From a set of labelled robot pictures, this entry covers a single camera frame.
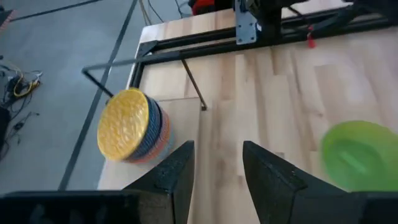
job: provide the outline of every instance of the wooden tabletop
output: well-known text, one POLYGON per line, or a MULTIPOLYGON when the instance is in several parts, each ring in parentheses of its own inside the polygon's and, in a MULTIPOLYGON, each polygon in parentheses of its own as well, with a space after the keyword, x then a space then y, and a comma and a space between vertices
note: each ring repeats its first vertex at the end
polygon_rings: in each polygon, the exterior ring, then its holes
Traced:
MULTIPOLYGON (((296 8, 341 5, 312 0, 296 8)), ((145 27, 141 42, 234 23, 232 10, 195 16, 145 27)), ((209 106, 200 114, 194 221, 259 223, 244 177, 244 140, 331 182, 320 165, 320 141, 333 125, 365 120, 398 133, 397 34, 391 28, 320 39, 315 49, 301 42, 188 59, 209 106)), ((181 62, 146 66, 140 89, 149 96, 197 96, 181 62)))

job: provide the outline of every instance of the silver metal bracket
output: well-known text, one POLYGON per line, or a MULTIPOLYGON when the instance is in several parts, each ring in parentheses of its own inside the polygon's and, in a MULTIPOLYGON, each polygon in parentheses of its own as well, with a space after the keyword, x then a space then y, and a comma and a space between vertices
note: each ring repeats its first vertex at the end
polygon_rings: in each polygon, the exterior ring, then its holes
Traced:
POLYGON ((246 0, 235 0, 236 44, 257 41, 256 18, 246 9, 246 0))

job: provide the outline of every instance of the gray floor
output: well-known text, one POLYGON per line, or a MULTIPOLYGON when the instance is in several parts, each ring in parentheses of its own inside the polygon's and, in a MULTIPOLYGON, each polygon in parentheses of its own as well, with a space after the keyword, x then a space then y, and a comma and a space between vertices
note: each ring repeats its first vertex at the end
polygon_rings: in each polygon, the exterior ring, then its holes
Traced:
MULTIPOLYGON (((179 18, 174 0, 151 0, 165 21, 179 18)), ((77 0, 3 0, 16 17, 75 4, 77 0)), ((21 142, 0 161, 0 193, 17 190, 56 190, 72 154, 96 88, 80 73, 85 65, 107 62, 132 0, 104 0, 44 16, 15 21, 0 33, 1 54, 23 71, 42 70, 42 83, 32 102, 13 122, 30 111, 21 142)), ((153 22, 159 23, 153 12, 153 22)), ((121 44, 118 59, 133 57, 141 30, 137 3, 121 44)), ((106 86, 125 87, 130 68, 113 68, 106 86)), ((103 72, 96 72, 98 79, 103 72)), ((95 189, 104 158, 96 145, 96 128, 107 97, 101 97, 83 143, 68 189, 95 189)))

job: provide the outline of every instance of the green plastic bowl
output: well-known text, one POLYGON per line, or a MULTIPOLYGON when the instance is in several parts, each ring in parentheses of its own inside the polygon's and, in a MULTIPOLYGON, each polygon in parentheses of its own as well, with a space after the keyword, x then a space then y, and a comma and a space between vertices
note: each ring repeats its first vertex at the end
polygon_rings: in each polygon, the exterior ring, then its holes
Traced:
POLYGON ((366 121, 332 127, 322 139, 326 173, 349 191, 398 190, 398 135, 366 121))

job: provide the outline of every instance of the black metal frame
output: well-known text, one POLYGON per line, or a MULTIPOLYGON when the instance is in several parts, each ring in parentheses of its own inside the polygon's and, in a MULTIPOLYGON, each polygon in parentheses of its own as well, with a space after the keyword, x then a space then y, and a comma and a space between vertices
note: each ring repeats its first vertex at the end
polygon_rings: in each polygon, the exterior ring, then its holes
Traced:
MULTIPOLYGON (((318 22, 325 21, 326 19, 336 17, 339 12, 345 9, 346 8, 338 8, 338 9, 314 12, 307 14, 306 17, 307 20, 311 22, 311 24, 316 24, 318 22)), ((325 30, 320 30, 319 32, 314 32, 312 33, 312 37, 314 39, 319 39, 324 37, 333 37, 336 35, 344 35, 355 32, 383 29, 393 26, 393 23, 390 22, 387 18, 371 14, 370 12, 361 12, 360 16, 362 16, 362 18, 359 17, 357 20, 353 20, 348 24, 346 24, 345 26, 334 27, 331 29, 325 29, 325 30)), ((289 17, 286 19, 282 19, 282 27, 285 26, 300 27, 305 25, 307 25, 306 21, 303 21, 301 17, 289 17)), ((119 67, 135 63, 129 86, 139 88, 144 67, 146 65, 153 65, 157 63, 181 60, 184 65, 184 68, 186 69, 193 83, 193 86, 195 87, 198 93, 198 96, 201 99, 202 110, 206 110, 207 109, 206 103, 203 97, 201 96, 201 93, 196 85, 195 79, 193 78, 191 71, 189 70, 188 64, 186 63, 186 59, 234 52, 239 50, 254 49, 258 47, 267 47, 272 45, 301 42, 301 41, 306 41, 308 38, 306 33, 300 32, 299 30, 290 30, 282 33, 281 37, 278 39, 273 39, 273 40, 260 39, 253 44, 237 45, 236 40, 227 40, 225 42, 218 44, 208 44, 199 47, 190 47, 187 49, 173 50, 158 54, 156 53, 157 51, 160 50, 167 50, 175 47, 184 47, 192 44, 200 44, 209 41, 223 40, 235 37, 236 37, 235 27, 231 27, 227 29, 204 32, 201 34, 186 35, 183 37, 177 37, 173 39, 153 40, 149 42, 144 42, 139 44, 136 58, 120 60, 113 63, 102 63, 102 64, 85 67, 82 70, 82 73, 85 74, 87 77, 89 77, 89 79, 93 81, 100 89, 102 89, 103 91, 105 91, 105 93, 107 93, 110 97, 112 97, 113 94, 109 90, 107 90, 105 86, 101 85, 100 82, 96 81, 93 78, 93 76, 90 74, 90 70, 104 69, 109 67, 119 67)))

